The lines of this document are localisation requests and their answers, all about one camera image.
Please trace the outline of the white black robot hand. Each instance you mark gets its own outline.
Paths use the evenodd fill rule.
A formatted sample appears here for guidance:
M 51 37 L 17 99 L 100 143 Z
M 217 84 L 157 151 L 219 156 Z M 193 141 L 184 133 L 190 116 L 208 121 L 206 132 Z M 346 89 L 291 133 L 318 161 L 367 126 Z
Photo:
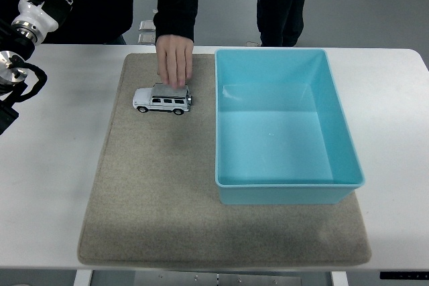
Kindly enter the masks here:
M 12 27 L 37 46 L 65 22 L 76 1 L 20 0 Z

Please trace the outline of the person's hand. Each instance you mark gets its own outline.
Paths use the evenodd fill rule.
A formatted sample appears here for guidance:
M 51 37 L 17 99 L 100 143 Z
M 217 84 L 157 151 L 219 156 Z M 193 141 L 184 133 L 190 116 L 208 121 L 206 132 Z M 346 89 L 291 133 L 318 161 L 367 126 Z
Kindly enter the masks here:
M 156 41 L 158 75 L 172 88 L 180 88 L 192 77 L 194 42 L 179 35 L 162 35 Z

